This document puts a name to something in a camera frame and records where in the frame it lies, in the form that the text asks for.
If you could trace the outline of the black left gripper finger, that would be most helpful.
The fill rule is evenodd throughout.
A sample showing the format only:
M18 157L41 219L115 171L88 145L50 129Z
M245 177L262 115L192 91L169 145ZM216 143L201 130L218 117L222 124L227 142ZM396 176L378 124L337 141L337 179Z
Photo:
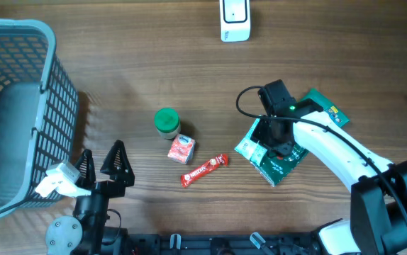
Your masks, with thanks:
M74 167L79 171L76 185L80 188L91 188L96 182L94 160L90 149L85 149Z
M128 160L123 141L116 140L109 150L100 172L109 175L115 182L131 187L135 183L135 175Z

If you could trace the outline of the green 3M gloves packet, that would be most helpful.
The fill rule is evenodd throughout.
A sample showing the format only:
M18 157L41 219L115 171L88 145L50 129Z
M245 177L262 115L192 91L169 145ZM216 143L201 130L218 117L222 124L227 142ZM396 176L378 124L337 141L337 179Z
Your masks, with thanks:
M349 123L350 119L328 98L316 89L311 89L302 99L310 98L323 107L332 121L340 128ZM260 119L256 118L247 134L235 147L235 151L246 158L251 165L273 187L279 184L301 161L307 156L308 150L295 145L291 154L285 158L268 157L268 152L259 142L251 136Z

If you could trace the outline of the red Nescafe stick sachet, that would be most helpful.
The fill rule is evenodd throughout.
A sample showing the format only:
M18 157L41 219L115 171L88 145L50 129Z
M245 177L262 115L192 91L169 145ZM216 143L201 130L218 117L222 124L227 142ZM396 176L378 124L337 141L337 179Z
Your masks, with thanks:
M194 181L198 180L199 178L205 176L206 174L211 173L212 171L216 170L219 166L227 166L228 165L228 155L227 154L219 154L214 158L209 159L206 163L202 164L198 168L194 169L193 171L181 175L180 181L184 188L187 188L191 185Z

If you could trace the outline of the green lid glass jar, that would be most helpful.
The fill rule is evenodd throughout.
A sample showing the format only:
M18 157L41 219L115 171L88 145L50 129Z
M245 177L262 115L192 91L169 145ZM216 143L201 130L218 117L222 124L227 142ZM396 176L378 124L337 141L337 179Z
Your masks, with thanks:
M166 140L173 140L181 130L179 114L173 108L158 110L154 117L154 124L160 137Z

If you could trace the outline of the small red white carton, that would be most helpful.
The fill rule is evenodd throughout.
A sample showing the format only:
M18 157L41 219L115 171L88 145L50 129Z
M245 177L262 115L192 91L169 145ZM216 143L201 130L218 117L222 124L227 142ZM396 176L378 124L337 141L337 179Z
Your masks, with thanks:
M194 139L178 134L173 140L167 157L181 164L187 164L193 156L195 145L196 141Z

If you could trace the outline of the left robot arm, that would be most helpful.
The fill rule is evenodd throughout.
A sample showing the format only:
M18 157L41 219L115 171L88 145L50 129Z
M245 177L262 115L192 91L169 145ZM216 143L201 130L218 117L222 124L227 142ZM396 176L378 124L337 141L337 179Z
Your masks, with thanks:
M112 198L123 198L135 183L125 145L117 140L104 159L100 172L109 179L97 181L91 150L86 149L75 164L64 160L50 166L43 179L51 191L74 198L72 215L56 218L48 227L45 243L49 254L135 254L128 231L121 226L107 227Z

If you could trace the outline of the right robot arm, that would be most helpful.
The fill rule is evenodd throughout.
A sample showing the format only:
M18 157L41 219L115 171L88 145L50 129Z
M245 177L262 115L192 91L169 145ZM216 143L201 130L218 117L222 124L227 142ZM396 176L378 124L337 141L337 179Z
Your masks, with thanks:
M256 86L265 109L251 138L266 156L286 159L300 146L350 192L350 218L316 233L322 254L397 254L407 249L407 161L395 164L347 134L311 98L296 101L283 81Z

